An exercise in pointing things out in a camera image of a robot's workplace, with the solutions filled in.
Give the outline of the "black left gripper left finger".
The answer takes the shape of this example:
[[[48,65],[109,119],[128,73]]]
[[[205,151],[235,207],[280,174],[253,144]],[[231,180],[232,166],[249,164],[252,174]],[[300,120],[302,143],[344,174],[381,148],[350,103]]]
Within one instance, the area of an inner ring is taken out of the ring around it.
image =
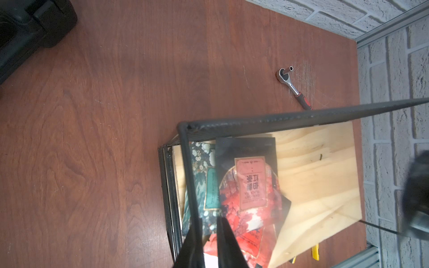
[[[197,228],[190,227],[173,268],[205,267],[201,235],[202,220],[199,218],[197,223]]]

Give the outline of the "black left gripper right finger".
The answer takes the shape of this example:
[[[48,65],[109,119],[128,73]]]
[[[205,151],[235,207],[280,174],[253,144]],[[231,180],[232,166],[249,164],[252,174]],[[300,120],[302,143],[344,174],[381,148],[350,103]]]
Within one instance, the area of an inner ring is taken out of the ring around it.
[[[217,218],[217,255],[219,268],[248,268],[229,221]]]

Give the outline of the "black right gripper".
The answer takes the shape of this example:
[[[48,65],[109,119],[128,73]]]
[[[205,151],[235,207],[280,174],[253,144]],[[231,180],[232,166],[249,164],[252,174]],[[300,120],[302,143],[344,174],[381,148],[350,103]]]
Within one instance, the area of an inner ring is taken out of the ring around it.
[[[420,240],[429,238],[429,152],[411,163],[402,197],[403,231]]]

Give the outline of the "red tea bag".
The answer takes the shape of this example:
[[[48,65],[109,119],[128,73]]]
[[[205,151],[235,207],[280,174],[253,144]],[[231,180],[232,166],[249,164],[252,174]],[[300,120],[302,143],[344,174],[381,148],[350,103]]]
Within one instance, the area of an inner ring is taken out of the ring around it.
[[[273,137],[222,137],[215,143],[221,217],[250,268],[266,268],[290,208],[282,196]],[[217,234],[204,252],[217,256]]]

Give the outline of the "green floral tea bag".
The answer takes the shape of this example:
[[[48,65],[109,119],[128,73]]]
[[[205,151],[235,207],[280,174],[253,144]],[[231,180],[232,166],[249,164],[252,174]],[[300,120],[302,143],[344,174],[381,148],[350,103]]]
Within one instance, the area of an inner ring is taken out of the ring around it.
[[[221,215],[215,144],[191,142],[189,148],[198,213],[202,220],[202,242],[206,243],[216,236],[217,217]]]

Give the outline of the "yellow black pliers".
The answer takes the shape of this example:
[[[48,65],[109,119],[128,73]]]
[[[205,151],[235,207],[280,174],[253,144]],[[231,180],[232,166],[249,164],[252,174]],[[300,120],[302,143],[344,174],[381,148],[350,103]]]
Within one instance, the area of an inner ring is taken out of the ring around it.
[[[312,258],[316,261],[320,260],[320,245],[319,243],[316,244],[314,247],[312,247],[311,249],[312,252]],[[294,258],[292,258],[291,260],[289,260],[290,263],[294,264],[296,262],[296,256]]]

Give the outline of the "red black ratchet wrench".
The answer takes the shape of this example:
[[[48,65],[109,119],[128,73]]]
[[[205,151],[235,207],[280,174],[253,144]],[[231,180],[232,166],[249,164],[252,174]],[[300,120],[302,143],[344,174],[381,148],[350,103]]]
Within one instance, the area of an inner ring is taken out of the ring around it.
[[[290,74],[294,70],[292,66],[290,66],[288,69],[281,68],[277,71],[276,77],[278,81],[286,85],[288,89],[291,91],[291,93],[294,95],[297,102],[301,105],[301,107],[306,110],[313,110],[313,107],[311,106],[308,99],[302,94],[302,92],[298,91],[298,89],[292,84]]]

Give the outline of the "black tool tray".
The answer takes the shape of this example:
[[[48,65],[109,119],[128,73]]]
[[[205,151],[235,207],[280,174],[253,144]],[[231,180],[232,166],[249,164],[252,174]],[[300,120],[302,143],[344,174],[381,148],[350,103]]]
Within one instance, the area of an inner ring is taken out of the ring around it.
[[[70,1],[1,1],[1,83],[38,48],[56,46],[77,22]]]

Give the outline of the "aluminium front rail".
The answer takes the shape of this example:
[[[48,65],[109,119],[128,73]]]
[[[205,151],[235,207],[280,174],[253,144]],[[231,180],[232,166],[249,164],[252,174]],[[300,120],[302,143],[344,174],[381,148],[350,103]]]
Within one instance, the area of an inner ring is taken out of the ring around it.
[[[371,244],[355,256],[333,266],[333,268],[381,268],[379,249]]]

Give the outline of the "aluminium corner post right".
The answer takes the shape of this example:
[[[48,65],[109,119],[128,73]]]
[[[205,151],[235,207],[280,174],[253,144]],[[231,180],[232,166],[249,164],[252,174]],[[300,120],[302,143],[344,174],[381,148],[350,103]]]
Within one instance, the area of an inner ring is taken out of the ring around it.
[[[356,47],[361,48],[369,45],[428,16],[429,2],[426,1],[356,38]]]

